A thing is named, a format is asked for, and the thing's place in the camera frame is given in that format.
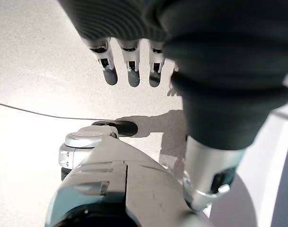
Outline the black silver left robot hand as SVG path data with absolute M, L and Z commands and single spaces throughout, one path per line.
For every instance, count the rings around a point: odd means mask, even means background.
M 150 39 L 178 72 L 187 122 L 184 197 L 228 192 L 243 151 L 288 101 L 288 0 L 62 0 L 84 42 Z

